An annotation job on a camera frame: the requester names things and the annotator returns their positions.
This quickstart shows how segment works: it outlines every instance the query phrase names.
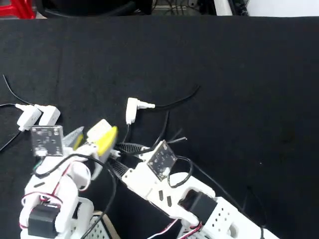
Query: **wire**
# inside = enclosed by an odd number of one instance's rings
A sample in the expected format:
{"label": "wire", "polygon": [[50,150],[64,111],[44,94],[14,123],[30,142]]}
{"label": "wire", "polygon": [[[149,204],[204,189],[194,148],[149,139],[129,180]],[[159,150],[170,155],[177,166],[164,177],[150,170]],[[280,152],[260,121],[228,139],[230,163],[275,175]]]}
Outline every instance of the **wire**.
{"label": "wire", "polygon": [[191,236],[191,235],[193,235],[194,233],[196,233],[197,231],[199,231],[199,229],[201,229],[201,227],[202,227],[202,223],[199,223],[199,225],[198,225],[195,229],[193,229],[193,230],[191,230],[190,232],[186,233],[185,235],[179,237],[178,239],[188,238],[189,236]]}
{"label": "wire", "polygon": [[181,98],[181,99],[179,99],[179,100],[176,100],[176,101],[174,101],[174,102],[172,102],[172,103],[168,103],[168,104],[166,104],[166,105],[155,105],[155,108],[167,108],[167,107],[171,107],[171,106],[173,106],[173,105],[176,105],[176,104],[178,104],[178,103],[182,103],[182,102],[184,102],[184,101],[187,101],[187,100],[189,100],[190,98],[192,98],[196,93],[197,93],[197,91],[199,90],[199,88],[200,88],[200,86],[199,85],[197,85],[196,86],[196,88],[193,90],[193,92],[191,93],[191,94],[189,94],[188,96],[185,96],[185,97],[183,97],[183,98]]}
{"label": "wire", "polygon": [[168,144],[179,143],[179,142],[182,142],[182,141],[184,141],[184,140],[187,140],[187,138],[186,138],[186,137],[181,137],[181,138],[177,138],[177,139],[168,141],[167,143],[168,143]]}
{"label": "wire", "polygon": [[21,131],[18,131],[18,133],[17,133],[15,136],[13,136],[4,146],[2,146],[2,147],[0,148],[0,153],[1,153],[12,141],[14,141],[14,139],[17,138],[20,133],[21,133]]}
{"label": "wire", "polygon": [[174,221],[172,221],[163,231],[161,231],[160,233],[156,233],[154,234],[153,236],[150,236],[149,238],[147,239],[152,239],[154,237],[157,237],[157,236],[160,236],[160,235],[163,235],[165,234],[169,229],[171,229],[171,227],[178,221],[178,219],[175,219]]}
{"label": "wire", "polygon": [[161,132],[153,145],[158,144],[163,139],[164,134],[165,134],[166,129],[167,129],[168,118],[169,118],[169,111],[166,112],[166,117],[165,117],[163,128],[161,129]]}
{"label": "wire", "polygon": [[114,176],[114,172],[112,170],[112,167],[106,163],[106,169],[108,170],[111,178],[112,178],[112,184],[113,184],[113,191],[110,197],[110,200],[108,202],[108,204],[106,205],[105,210],[100,214],[100,216],[97,218],[97,220],[95,221],[95,223],[93,223],[89,229],[86,231],[86,233],[80,238],[80,239],[84,239],[93,229],[94,227],[97,225],[97,223],[103,218],[103,216],[108,212],[108,210],[110,209],[110,206],[112,204],[112,202],[114,201],[115,195],[116,195],[116,178]]}
{"label": "wire", "polygon": [[152,8],[152,12],[154,11],[154,9],[157,7],[159,0],[155,0],[154,6]]}
{"label": "wire", "polygon": [[125,141],[127,140],[128,135],[130,134],[130,125],[127,124],[127,126],[128,126],[128,129],[127,129],[126,134],[125,134],[125,136],[124,136],[124,138],[122,140],[122,143],[125,143]]}
{"label": "wire", "polygon": [[0,108],[1,107],[15,107],[15,104],[2,104],[0,105]]}
{"label": "wire", "polygon": [[[251,220],[251,218],[247,215],[247,213],[245,213],[245,211],[243,210],[243,208],[239,205],[239,203],[212,177],[210,177],[204,170],[202,170],[196,163],[192,162],[193,165],[202,173],[204,174],[210,181],[212,181],[231,201],[232,203],[237,207],[238,211],[243,214],[245,217],[247,217],[249,220]],[[259,201],[259,203],[261,204],[261,206],[263,207],[261,200],[255,195],[255,197],[257,198],[257,200]],[[261,237],[260,239],[264,239],[263,235],[264,235],[264,225],[259,226],[260,230],[261,230]]]}
{"label": "wire", "polygon": [[204,174],[210,181],[212,181],[231,201],[232,203],[241,211],[241,213],[244,213],[242,207],[239,205],[239,203],[236,202],[236,200],[212,177],[210,177],[204,170],[202,170],[196,163],[193,162],[193,165],[195,168],[197,168],[202,174]]}
{"label": "wire", "polygon": [[173,11],[173,6],[172,6],[171,2],[170,2],[169,0],[165,0],[165,1],[166,1],[167,4],[169,5],[169,10],[166,11],[166,13],[170,11],[172,15],[175,15],[175,13],[174,13],[174,11]]}
{"label": "wire", "polygon": [[169,141],[175,140],[175,139],[177,138],[177,136],[179,136],[179,134],[182,133],[182,131],[183,131],[183,129],[180,128],[180,129],[176,132],[176,134],[174,134],[174,136],[173,136]]}
{"label": "wire", "polygon": [[169,186],[171,188],[177,188],[181,185],[183,185],[184,183],[186,183],[188,181],[188,179],[191,177],[191,175],[193,174],[193,162],[189,159],[189,158],[178,158],[178,159],[181,159],[181,160],[184,160],[184,161],[187,161],[189,163],[189,172],[188,172],[188,175],[182,180],[180,181],[179,183],[176,183],[175,185],[171,185],[170,184],[170,173],[168,174],[167,176],[167,182],[169,184]]}
{"label": "wire", "polygon": [[175,9],[176,9],[176,14],[179,15],[178,13],[178,5],[177,5],[177,0],[175,0]]}
{"label": "wire", "polygon": [[19,96],[17,96],[17,95],[13,92],[13,90],[11,89],[11,87],[10,87],[10,85],[9,85],[9,83],[8,83],[8,80],[6,79],[6,77],[5,77],[4,74],[2,75],[2,77],[3,77],[3,79],[4,79],[4,82],[5,82],[6,86],[8,87],[9,91],[11,92],[11,94],[13,94],[14,97],[16,97],[18,100],[20,100],[20,101],[26,103],[27,105],[32,105],[32,106],[34,105],[34,104],[32,104],[32,103],[30,103],[30,102],[28,102],[28,101],[25,101],[24,99],[20,98]]}
{"label": "wire", "polygon": [[67,161],[69,158],[74,157],[74,156],[90,159],[90,160],[100,164],[102,167],[104,166],[104,163],[102,163],[101,161],[97,160],[96,158],[93,158],[93,157],[88,156],[88,155],[80,154],[80,153],[72,153],[69,156],[67,156],[64,159],[62,159],[57,165],[55,165],[52,169],[50,169],[49,171],[47,171],[45,173],[40,173],[39,174],[39,173],[36,172],[36,170],[38,169],[39,165],[37,167],[34,167],[33,174],[36,177],[38,177],[38,178],[45,178],[45,177],[49,176],[52,172],[57,170],[65,161]]}

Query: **yellow block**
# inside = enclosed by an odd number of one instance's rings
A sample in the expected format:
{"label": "yellow block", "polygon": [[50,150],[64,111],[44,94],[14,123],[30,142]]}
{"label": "yellow block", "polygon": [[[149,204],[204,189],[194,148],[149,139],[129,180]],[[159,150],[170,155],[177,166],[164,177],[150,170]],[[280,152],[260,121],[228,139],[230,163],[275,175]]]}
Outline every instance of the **yellow block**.
{"label": "yellow block", "polygon": [[98,146],[98,155],[102,156],[115,143],[118,135],[118,128],[113,126],[107,133],[99,138],[95,144]]}

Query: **white wall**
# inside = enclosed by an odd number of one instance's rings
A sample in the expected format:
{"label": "white wall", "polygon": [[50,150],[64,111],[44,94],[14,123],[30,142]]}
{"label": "white wall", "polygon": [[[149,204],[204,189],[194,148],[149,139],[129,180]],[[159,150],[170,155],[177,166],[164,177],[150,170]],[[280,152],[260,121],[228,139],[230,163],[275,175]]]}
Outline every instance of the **white wall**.
{"label": "white wall", "polygon": [[319,0],[249,0],[250,16],[319,16]]}

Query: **connector plug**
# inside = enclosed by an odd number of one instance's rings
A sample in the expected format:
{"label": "connector plug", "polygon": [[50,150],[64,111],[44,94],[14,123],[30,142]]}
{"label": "connector plug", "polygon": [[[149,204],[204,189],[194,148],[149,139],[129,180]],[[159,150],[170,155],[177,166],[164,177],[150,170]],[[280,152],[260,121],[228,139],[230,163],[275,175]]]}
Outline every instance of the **connector plug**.
{"label": "connector plug", "polygon": [[128,104],[126,106],[126,124],[132,124],[135,122],[137,110],[150,108],[155,108],[155,105],[129,97]]}
{"label": "connector plug", "polygon": [[23,111],[16,123],[20,131],[29,130],[41,116],[41,111],[35,106],[15,104],[15,107]]}
{"label": "connector plug", "polygon": [[53,126],[61,115],[61,112],[55,106],[34,105],[43,112],[39,121],[40,126]]}

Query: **black table surface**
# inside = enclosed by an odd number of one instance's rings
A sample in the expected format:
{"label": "black table surface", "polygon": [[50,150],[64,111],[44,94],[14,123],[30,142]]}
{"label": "black table surface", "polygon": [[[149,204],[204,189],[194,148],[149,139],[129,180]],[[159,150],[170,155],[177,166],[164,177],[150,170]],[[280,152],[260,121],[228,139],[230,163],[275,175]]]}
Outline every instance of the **black table surface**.
{"label": "black table surface", "polygon": [[[316,238],[319,215],[319,18],[116,17],[0,22],[0,73],[21,97],[62,112],[64,132],[102,118],[126,131],[127,97],[165,104],[167,138],[242,204],[262,201],[282,239]],[[0,103],[18,101],[0,81]],[[1,109],[0,144],[20,112]],[[152,145],[165,112],[139,112],[132,142]],[[18,238],[23,189],[34,158],[25,132],[0,154],[1,238]],[[221,192],[198,171],[194,176]],[[87,196],[102,210],[112,187],[103,172]],[[247,203],[256,204],[254,198]],[[261,221],[259,207],[250,215]],[[109,212],[120,236],[143,239],[171,219],[119,186]],[[178,227],[164,238],[173,238]]]}

